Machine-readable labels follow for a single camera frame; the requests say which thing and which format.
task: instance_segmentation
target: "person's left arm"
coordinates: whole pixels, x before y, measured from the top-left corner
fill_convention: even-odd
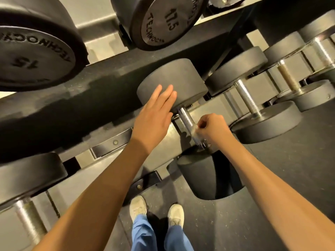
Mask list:
[[[158,86],[136,118],[120,155],[73,202],[33,251],[102,251],[133,179],[167,134],[177,93]]]

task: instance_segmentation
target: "person's left hand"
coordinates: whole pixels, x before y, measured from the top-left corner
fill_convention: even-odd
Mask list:
[[[173,115],[170,110],[177,99],[172,85],[160,95],[161,90],[158,85],[137,116],[130,139],[141,143],[149,154],[166,136]]]

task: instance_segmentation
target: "beige sneaker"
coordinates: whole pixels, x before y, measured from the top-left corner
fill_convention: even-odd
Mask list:
[[[138,195],[137,197],[131,200],[130,206],[129,206],[129,212],[130,212],[131,220],[133,222],[137,215],[140,215],[140,214],[146,215],[147,213],[146,202],[141,195]]]
[[[169,213],[167,214],[167,218],[170,226],[184,226],[184,210],[180,204],[173,204]]]

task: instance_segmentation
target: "metal handle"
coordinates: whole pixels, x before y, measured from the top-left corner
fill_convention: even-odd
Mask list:
[[[237,92],[240,94],[242,97],[244,103],[247,105],[249,111],[251,113],[257,114],[258,116],[262,116],[260,109],[254,102],[253,98],[251,97],[250,93],[248,92],[247,88],[244,85],[244,82],[246,79],[239,79],[235,83],[235,87],[237,89]]]
[[[195,124],[194,120],[192,119],[190,113],[187,111],[186,108],[181,107],[178,109],[179,118],[182,120],[183,124],[185,125],[187,131],[191,135],[192,139],[194,140],[195,144],[199,146],[202,149],[207,148],[207,143],[204,139],[201,139],[198,137],[197,134],[195,134],[195,130],[197,128],[197,125]]]
[[[292,76],[284,60],[278,62],[277,68],[291,91],[299,91],[301,89],[300,83]]]
[[[320,41],[319,38],[315,38],[312,41],[312,46],[316,51],[316,54],[321,59],[322,63],[326,67],[335,67],[334,59],[331,58],[327,50],[325,49],[323,43]]]
[[[14,204],[14,207],[16,208],[16,214],[23,224],[24,229],[27,231],[32,242],[37,245],[48,231],[45,228],[34,203],[30,198],[24,198],[17,201]]]

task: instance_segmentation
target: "blue pants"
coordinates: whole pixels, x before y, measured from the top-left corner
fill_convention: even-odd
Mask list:
[[[131,236],[131,251],[157,251],[156,236],[146,215],[140,214],[135,218]],[[166,251],[194,251],[181,226],[169,227],[164,248]]]

